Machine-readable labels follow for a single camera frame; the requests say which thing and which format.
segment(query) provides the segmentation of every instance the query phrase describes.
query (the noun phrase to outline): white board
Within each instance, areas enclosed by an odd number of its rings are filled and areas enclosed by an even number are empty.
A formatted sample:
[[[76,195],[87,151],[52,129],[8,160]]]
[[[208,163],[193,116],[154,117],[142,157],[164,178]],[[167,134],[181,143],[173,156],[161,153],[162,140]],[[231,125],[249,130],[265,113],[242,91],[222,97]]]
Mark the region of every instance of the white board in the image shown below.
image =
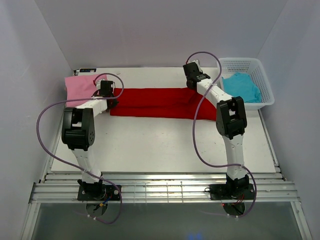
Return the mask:
[[[212,78],[215,68],[204,68]],[[126,88],[181,88],[186,78],[181,67],[99,68],[97,73],[118,74]],[[192,120],[98,115],[92,146],[102,172],[130,173],[216,173],[226,168],[204,165],[192,143]],[[227,163],[226,150],[214,121],[198,120],[196,139],[202,157],[211,164]],[[77,164],[61,139],[56,155]],[[274,173],[274,162],[258,111],[247,112],[243,138],[245,165],[255,173]],[[54,160],[51,171],[76,172],[74,167]]]

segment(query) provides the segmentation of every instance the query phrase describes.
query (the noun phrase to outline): gray wall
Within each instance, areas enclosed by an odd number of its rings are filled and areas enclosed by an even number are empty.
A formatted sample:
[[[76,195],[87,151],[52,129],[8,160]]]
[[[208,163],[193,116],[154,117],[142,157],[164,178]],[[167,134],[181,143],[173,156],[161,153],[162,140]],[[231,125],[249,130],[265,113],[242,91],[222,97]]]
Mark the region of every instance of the gray wall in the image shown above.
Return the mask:
[[[320,2],[289,0],[258,58],[275,103],[263,109],[280,167],[294,180],[314,239],[320,239]]]
[[[65,98],[64,77],[71,69],[34,0],[2,0],[0,29],[0,239],[15,240],[47,160],[36,119],[42,108]],[[61,111],[43,118],[48,147]]]
[[[196,51],[256,58],[287,2],[35,1],[72,69],[181,66]]]

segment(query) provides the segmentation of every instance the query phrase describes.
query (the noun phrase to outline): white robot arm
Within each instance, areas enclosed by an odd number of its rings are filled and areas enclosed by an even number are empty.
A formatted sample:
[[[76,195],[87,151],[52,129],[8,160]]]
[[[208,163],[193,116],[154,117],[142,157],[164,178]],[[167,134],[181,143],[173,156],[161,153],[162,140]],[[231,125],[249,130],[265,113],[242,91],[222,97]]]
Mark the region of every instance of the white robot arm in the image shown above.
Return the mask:
[[[196,84],[196,91],[204,95],[209,86],[211,85],[211,79],[204,79]],[[206,99],[209,100],[212,105],[217,108],[218,103],[221,101],[231,101],[232,96],[224,92],[216,84],[210,89],[209,93],[206,95]],[[238,134],[230,138],[229,136],[222,136],[225,151],[226,151],[226,160],[227,164],[241,164],[244,165],[244,153],[243,153],[243,134]],[[247,172],[241,166],[229,166],[227,168],[226,174],[232,180],[242,179],[246,176]]]
[[[203,73],[198,60],[187,63],[183,66],[187,79],[186,85],[204,95],[212,84],[210,77]],[[216,107],[216,128],[225,144],[227,164],[239,164],[228,166],[226,172],[227,194],[231,196],[242,195],[247,192],[251,184],[244,166],[243,137],[247,127],[247,117],[244,101],[241,97],[233,97],[216,84],[214,84],[206,95]]]
[[[85,169],[82,172],[82,179],[78,180],[81,186],[78,200],[91,200],[90,198],[99,199],[104,196],[106,190],[101,180],[87,174],[90,172],[96,176],[102,173],[96,165],[93,150],[90,147],[95,141],[95,122],[94,118],[105,112],[107,109],[115,107],[118,101],[106,100],[100,98],[114,97],[113,82],[101,79],[96,84],[98,94],[94,100],[85,102],[77,107],[66,107],[63,113],[62,123],[62,142],[68,145],[68,148],[75,155],[78,165]]]

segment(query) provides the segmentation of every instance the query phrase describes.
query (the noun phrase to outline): towel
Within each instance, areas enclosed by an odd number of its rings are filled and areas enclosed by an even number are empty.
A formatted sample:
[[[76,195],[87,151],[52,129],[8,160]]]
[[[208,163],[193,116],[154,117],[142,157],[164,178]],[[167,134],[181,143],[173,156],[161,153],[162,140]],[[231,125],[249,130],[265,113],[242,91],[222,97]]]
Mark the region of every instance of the towel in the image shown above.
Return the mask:
[[[116,88],[117,96],[121,89]],[[194,119],[202,95],[185,88],[125,88],[111,116]],[[216,120],[216,108],[205,99],[198,120]]]
[[[261,103],[261,92],[246,73],[235,73],[229,78],[222,78],[223,88],[227,94],[242,97],[245,103]]]
[[[94,75],[82,75],[82,76],[69,76],[64,78],[67,100],[71,99],[86,99],[91,98],[94,92],[97,90],[93,81],[98,76]],[[107,76],[101,76],[100,79],[107,79]],[[87,101],[71,101],[67,102],[67,107],[76,107],[81,104],[84,104]]]

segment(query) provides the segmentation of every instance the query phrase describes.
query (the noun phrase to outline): white plastic basket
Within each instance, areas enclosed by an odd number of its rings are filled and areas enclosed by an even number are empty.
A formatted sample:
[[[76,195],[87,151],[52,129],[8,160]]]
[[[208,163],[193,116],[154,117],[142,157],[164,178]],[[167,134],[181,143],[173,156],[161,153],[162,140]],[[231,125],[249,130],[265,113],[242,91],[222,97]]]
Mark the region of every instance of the white plastic basket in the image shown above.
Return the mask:
[[[244,103],[246,110],[258,110],[266,105],[275,102],[267,75],[262,63],[256,58],[247,57],[226,57],[219,58],[222,66],[222,77],[229,78],[235,73],[245,73],[250,75],[252,82],[260,89],[261,103]],[[219,79],[221,89],[224,90],[222,78]]]

